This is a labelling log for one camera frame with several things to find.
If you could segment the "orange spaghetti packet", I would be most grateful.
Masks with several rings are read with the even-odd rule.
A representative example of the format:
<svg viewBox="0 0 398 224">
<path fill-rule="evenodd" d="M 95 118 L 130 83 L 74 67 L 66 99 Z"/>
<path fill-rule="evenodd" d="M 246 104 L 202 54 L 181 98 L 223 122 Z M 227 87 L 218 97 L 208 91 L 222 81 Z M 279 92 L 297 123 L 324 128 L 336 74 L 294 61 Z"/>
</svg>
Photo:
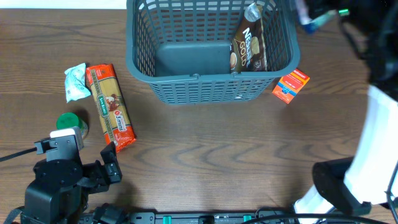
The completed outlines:
<svg viewBox="0 0 398 224">
<path fill-rule="evenodd" d="M 136 141 L 126 104 L 121 93 L 116 73 L 111 64 L 86 68 L 86 80 L 91 89 L 104 138 L 113 142 L 120 152 Z"/>
</svg>

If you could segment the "grey plastic basket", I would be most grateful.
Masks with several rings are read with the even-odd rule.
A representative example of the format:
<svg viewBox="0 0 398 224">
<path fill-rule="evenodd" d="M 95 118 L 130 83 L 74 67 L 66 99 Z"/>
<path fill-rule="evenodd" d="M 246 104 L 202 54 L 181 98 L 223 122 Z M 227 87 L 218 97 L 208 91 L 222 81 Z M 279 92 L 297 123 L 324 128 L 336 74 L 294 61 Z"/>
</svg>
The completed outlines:
<svg viewBox="0 0 398 224">
<path fill-rule="evenodd" d="M 249 1 L 128 0 L 126 66 L 167 104 L 249 101 L 300 61 L 293 1 L 258 1 L 266 67 L 232 72 L 230 43 Z"/>
</svg>

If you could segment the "brown Nescafe Gold pouch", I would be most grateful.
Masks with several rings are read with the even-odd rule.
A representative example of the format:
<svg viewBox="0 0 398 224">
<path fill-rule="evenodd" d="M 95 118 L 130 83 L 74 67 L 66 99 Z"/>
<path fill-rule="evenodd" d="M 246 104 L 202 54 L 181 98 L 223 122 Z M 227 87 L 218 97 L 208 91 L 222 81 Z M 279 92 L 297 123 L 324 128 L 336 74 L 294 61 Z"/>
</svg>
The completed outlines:
<svg viewBox="0 0 398 224">
<path fill-rule="evenodd" d="M 262 22 L 262 6 L 250 4 L 230 44 L 230 72 L 265 72 L 266 44 Z"/>
</svg>

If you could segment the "orange medicine box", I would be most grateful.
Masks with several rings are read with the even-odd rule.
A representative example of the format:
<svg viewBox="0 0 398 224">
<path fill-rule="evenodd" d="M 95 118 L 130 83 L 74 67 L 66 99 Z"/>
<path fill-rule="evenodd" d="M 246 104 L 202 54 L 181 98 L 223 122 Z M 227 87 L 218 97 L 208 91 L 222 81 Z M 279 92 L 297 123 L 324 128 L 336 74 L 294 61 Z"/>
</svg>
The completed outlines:
<svg viewBox="0 0 398 224">
<path fill-rule="evenodd" d="M 309 76 L 295 69 L 293 72 L 280 78 L 272 94 L 284 103 L 289 104 L 309 80 Z"/>
</svg>

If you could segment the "blue Kleenex tissue pack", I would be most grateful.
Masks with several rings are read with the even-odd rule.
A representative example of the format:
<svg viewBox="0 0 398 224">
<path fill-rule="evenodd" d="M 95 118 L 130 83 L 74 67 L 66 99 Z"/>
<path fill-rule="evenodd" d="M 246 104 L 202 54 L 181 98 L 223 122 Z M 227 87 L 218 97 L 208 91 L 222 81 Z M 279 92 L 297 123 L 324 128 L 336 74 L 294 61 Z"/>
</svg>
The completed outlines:
<svg viewBox="0 0 398 224">
<path fill-rule="evenodd" d="M 312 19 L 309 16 L 308 6 L 304 0 L 295 0 L 295 9 L 297 11 L 298 21 L 307 34 L 315 33 L 337 14 L 336 10 L 329 10 Z"/>
</svg>

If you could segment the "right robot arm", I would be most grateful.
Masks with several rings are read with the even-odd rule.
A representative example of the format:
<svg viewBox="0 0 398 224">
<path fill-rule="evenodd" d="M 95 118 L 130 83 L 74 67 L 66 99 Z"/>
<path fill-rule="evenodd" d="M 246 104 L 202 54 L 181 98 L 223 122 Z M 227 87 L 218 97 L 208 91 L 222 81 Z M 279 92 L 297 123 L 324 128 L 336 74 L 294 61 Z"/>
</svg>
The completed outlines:
<svg viewBox="0 0 398 224">
<path fill-rule="evenodd" d="M 369 68 L 368 105 L 356 154 L 313 166 L 313 186 L 293 206 L 300 223 L 365 215 L 382 205 L 397 215 L 397 1 L 304 0 L 307 25 L 335 12 L 342 34 Z"/>
</svg>

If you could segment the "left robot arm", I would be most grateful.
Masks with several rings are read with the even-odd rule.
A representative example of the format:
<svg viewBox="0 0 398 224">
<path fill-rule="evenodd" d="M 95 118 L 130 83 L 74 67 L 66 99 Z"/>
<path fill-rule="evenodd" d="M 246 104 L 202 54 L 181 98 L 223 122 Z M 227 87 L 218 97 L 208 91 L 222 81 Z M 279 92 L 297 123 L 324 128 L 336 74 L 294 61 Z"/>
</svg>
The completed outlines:
<svg viewBox="0 0 398 224">
<path fill-rule="evenodd" d="M 75 223 L 89 194 L 106 192 L 122 179 L 113 142 L 101 151 L 103 164 L 85 165 L 74 135 L 43 139 L 35 146 L 46 159 L 33 168 L 35 179 L 25 191 L 22 223 Z"/>
</svg>

